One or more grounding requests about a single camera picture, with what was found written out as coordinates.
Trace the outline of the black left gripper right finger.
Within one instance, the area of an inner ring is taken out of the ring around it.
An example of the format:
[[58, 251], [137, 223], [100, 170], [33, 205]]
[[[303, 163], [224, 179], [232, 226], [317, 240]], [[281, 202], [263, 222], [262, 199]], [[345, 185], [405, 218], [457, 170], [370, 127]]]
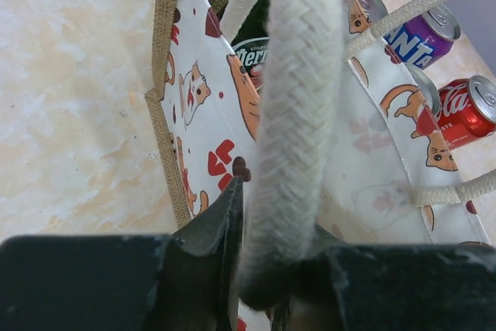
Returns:
[[270, 328], [347, 330], [343, 292], [349, 284], [348, 253], [342, 241], [316, 225], [289, 296], [270, 309]]

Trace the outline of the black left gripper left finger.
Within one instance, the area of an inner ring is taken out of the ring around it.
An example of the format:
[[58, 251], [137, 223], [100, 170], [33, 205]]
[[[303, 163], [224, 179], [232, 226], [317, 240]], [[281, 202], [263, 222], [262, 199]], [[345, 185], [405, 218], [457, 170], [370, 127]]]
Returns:
[[156, 330], [237, 328], [233, 277], [242, 235], [243, 180], [234, 177], [167, 245], [154, 304]]

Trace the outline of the red cola can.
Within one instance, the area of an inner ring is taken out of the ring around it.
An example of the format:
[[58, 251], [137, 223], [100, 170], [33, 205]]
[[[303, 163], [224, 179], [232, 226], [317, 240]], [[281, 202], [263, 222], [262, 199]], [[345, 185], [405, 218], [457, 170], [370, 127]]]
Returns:
[[413, 64], [405, 63], [408, 72], [413, 77], [415, 83], [418, 85], [427, 106], [430, 107], [432, 114], [437, 116], [441, 109], [441, 100], [432, 80], [421, 70]]
[[456, 79], [439, 89], [436, 114], [422, 110], [416, 125], [421, 135], [441, 131], [453, 150], [495, 133], [495, 83], [474, 75]]

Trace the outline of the purple Fanta can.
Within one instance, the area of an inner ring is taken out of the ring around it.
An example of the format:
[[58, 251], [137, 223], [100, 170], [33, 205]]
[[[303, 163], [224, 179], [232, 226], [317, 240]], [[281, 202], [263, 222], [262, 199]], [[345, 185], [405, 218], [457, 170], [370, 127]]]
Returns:
[[391, 30], [384, 39], [403, 62], [424, 70], [446, 56], [460, 36], [459, 23], [441, 4]]

